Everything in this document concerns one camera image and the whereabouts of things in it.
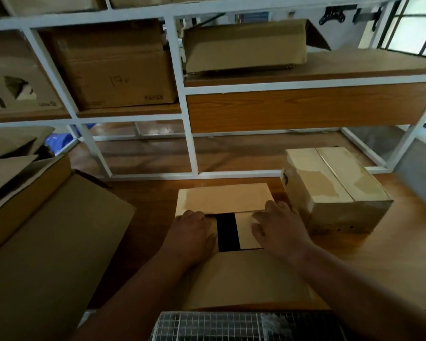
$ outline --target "wooden floor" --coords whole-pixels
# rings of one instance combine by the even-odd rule
[[[147,131],[158,125],[142,125]],[[132,135],[129,124],[113,128],[92,129],[93,135]],[[115,175],[191,172],[185,139],[151,139],[99,141],[110,170]],[[340,132],[315,134],[270,134],[194,138],[200,172],[278,170],[287,148],[344,146],[365,166],[374,166],[353,143]],[[84,143],[69,153],[72,166],[91,175],[101,175],[96,161]]]
[[[376,178],[392,195],[394,204],[371,235],[318,235],[313,239],[426,309],[426,204],[395,174],[376,175]],[[136,213],[90,307],[102,306],[159,249],[174,218],[179,189],[258,182],[268,183],[276,201],[287,201],[279,178],[110,183],[111,191],[135,206]]]

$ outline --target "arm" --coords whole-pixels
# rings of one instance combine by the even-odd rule
[[[377,340],[426,340],[426,311],[316,246],[284,202],[268,201],[253,217],[260,245],[291,264],[350,328]]]
[[[157,254],[70,341],[147,341],[168,293],[185,271],[210,256],[216,235],[201,212],[187,211],[170,227]]]

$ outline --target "forearm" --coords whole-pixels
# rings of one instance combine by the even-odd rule
[[[406,302],[329,252],[308,245],[289,260],[352,329],[378,340],[426,340],[426,312]]]
[[[71,341],[147,341],[169,292],[185,270],[176,256],[159,251]]]

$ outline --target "metal wire grid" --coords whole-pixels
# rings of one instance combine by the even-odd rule
[[[345,340],[332,313],[163,312],[149,341]]]

